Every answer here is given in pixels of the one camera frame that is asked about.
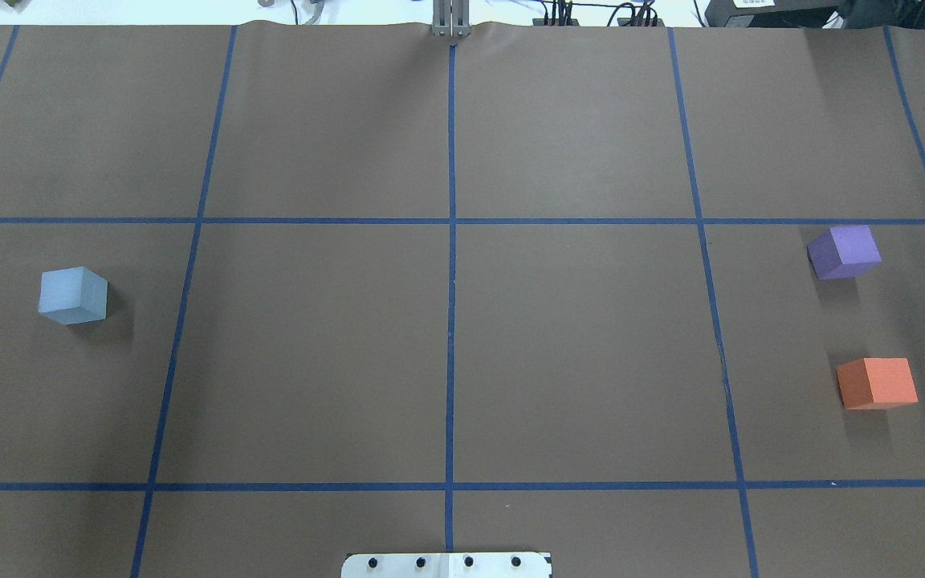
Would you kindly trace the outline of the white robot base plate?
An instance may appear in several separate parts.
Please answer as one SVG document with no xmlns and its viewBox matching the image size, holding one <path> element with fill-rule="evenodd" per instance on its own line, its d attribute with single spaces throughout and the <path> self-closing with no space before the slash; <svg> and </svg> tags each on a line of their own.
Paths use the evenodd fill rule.
<svg viewBox="0 0 925 578">
<path fill-rule="evenodd" d="M 552 577 L 542 552 L 360 553 L 346 557 L 341 577 Z"/>
</svg>

